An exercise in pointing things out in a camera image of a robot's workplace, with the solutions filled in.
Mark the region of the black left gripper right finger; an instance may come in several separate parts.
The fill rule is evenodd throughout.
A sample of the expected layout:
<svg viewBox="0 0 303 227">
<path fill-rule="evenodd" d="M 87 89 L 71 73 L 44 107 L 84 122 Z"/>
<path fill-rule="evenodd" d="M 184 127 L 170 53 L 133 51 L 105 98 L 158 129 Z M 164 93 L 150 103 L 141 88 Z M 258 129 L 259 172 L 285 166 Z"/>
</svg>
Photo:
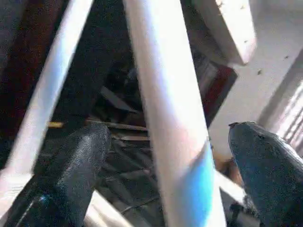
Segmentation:
<svg viewBox="0 0 303 227">
<path fill-rule="evenodd" d="M 229 126 L 229 147 L 262 223 L 303 225 L 303 160 L 282 138 L 254 122 Z"/>
</svg>

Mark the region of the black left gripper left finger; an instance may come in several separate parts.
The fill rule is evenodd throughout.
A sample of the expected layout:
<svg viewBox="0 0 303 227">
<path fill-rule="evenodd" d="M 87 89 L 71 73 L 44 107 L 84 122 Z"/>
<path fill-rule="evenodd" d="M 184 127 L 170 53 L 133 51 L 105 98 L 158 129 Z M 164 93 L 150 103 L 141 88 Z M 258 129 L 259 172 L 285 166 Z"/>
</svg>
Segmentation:
<svg viewBox="0 0 303 227">
<path fill-rule="evenodd" d="M 18 194 L 4 225 L 82 226 L 110 143 L 108 127 L 91 124 L 52 145 L 52 159 Z"/>
</svg>

